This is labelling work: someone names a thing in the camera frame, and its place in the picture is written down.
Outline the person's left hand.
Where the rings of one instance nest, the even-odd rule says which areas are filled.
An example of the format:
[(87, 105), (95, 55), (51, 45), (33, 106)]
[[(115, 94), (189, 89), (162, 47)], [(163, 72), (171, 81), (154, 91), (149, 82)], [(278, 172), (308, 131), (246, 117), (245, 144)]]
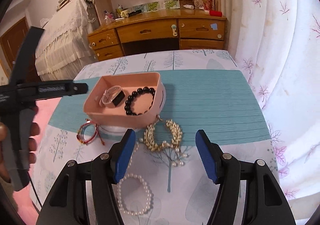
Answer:
[(13, 182), (16, 190), (28, 183), (29, 165), (35, 163), (35, 136), (40, 127), (33, 122), (38, 107), (1, 116), (1, 178)]

